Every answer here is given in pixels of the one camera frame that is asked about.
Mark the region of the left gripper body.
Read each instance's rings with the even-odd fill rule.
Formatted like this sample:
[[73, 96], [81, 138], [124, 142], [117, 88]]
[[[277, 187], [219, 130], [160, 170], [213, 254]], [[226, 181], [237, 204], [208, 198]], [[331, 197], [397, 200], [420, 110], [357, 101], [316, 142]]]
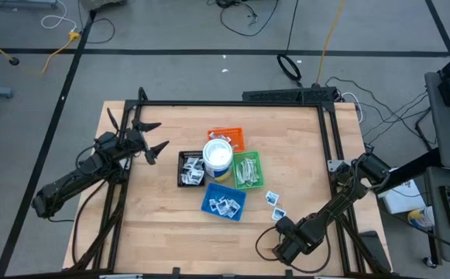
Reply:
[[145, 148], [143, 150], [130, 150], [125, 144], [125, 137], [120, 138], [112, 132], [106, 132], [96, 139], [94, 152], [107, 158], [128, 158], [135, 156], [138, 153], [145, 152], [149, 148], [145, 139], [144, 144]]

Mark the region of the black cart beam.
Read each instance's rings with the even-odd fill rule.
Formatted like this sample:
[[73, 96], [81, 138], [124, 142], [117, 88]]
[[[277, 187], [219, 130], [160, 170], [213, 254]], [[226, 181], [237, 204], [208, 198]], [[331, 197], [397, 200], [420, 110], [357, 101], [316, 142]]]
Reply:
[[438, 148], [428, 151], [426, 154], [398, 167], [390, 172], [390, 178], [384, 186], [376, 192], [383, 193], [403, 184], [414, 177], [422, 175], [428, 167], [441, 167], [441, 156]]

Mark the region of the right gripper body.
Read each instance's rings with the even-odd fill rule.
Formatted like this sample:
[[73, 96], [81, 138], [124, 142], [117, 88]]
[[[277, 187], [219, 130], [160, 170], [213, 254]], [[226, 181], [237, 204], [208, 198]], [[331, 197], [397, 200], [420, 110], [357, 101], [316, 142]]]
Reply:
[[305, 223], [298, 222], [296, 229], [287, 235], [284, 235], [273, 248], [274, 256], [283, 264], [291, 265], [300, 254], [310, 254], [320, 244], [320, 234], [313, 233]]

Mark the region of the blue plastic basket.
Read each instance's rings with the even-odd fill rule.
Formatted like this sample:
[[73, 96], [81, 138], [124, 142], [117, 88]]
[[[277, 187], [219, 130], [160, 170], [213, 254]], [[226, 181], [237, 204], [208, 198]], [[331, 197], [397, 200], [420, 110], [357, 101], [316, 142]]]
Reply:
[[[218, 213], [218, 210], [213, 212], [209, 204], [210, 199], [216, 200], [217, 203], [222, 201], [223, 199], [226, 199], [228, 202], [234, 200], [235, 202], [240, 204], [241, 208], [239, 212], [230, 219], [227, 215], [220, 215]], [[204, 199], [201, 205], [201, 211], [238, 222], [241, 219], [245, 203], [246, 193], [244, 191], [229, 188], [220, 184], [210, 183], [204, 195]]]

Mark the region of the white box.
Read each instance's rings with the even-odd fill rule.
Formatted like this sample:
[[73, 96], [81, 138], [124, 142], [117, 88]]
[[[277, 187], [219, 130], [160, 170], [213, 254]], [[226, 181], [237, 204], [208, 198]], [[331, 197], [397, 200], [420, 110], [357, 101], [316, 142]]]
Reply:
[[427, 194], [418, 189], [414, 180], [410, 180], [377, 197], [383, 201], [386, 211], [393, 215], [424, 208]]

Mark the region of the black plastic basket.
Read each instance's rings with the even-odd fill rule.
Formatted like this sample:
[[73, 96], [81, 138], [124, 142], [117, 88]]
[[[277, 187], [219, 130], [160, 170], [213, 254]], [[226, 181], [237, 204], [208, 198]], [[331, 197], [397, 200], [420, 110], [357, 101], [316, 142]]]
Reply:
[[184, 169], [183, 165], [185, 163], [185, 161], [187, 160], [187, 158], [189, 157], [198, 157], [199, 159], [204, 159], [203, 158], [203, 153], [201, 151], [181, 151], [179, 152], [179, 157], [178, 157], [178, 165], [177, 165], [177, 186], [178, 187], [200, 187], [200, 186], [204, 186], [204, 183], [202, 185], [193, 185], [193, 184], [183, 184], [182, 180], [181, 180], [181, 175], [182, 174], [188, 174], [188, 172], [192, 169], [197, 170], [195, 167], [192, 169]]

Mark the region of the orange plastic basket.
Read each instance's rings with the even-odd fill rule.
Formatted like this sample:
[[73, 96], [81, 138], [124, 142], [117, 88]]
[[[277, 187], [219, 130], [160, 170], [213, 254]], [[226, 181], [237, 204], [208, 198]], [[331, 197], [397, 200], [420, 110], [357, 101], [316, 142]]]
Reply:
[[208, 130], [208, 135], [210, 133], [214, 133], [217, 136], [224, 135], [229, 136], [232, 141], [228, 143], [230, 146], [238, 144], [239, 149], [236, 151], [233, 151], [234, 153], [240, 153], [243, 152], [245, 148], [245, 138], [243, 136], [243, 130], [241, 127], [234, 127], [234, 128], [220, 128], [220, 129], [211, 129]]

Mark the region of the yellow white container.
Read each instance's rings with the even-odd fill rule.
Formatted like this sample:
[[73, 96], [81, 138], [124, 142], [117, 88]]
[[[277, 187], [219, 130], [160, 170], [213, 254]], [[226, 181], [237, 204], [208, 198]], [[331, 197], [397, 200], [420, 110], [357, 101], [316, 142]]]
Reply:
[[407, 221], [418, 228], [431, 228], [435, 225], [433, 208], [415, 209], [407, 214]]

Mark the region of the white disinfecting wipes canister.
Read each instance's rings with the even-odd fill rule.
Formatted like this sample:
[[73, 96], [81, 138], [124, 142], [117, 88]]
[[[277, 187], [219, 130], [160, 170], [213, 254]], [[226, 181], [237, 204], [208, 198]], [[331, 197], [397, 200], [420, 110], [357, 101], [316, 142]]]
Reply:
[[232, 170], [231, 145], [224, 139], [213, 139], [204, 145], [202, 153], [206, 174], [214, 181], [226, 181]]

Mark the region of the green plastic basket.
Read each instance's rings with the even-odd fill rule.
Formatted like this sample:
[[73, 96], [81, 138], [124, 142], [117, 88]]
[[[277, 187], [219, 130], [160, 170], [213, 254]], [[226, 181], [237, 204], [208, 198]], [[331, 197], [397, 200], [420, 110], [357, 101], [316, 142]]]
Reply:
[[[259, 175], [259, 181], [256, 183], [251, 182], [249, 184], [238, 184], [237, 181], [237, 175], [235, 173], [236, 165], [238, 163], [241, 163], [242, 166], [244, 165], [244, 159], [248, 158], [249, 161], [251, 159], [254, 159], [256, 161], [256, 171]], [[261, 188], [264, 185], [264, 174], [262, 169], [262, 164], [260, 160], [259, 153], [257, 151], [248, 151], [248, 152], [241, 152], [241, 153], [235, 153], [232, 158], [232, 166], [234, 171], [234, 178], [235, 178], [235, 187], [239, 190], [246, 190], [250, 188]]]

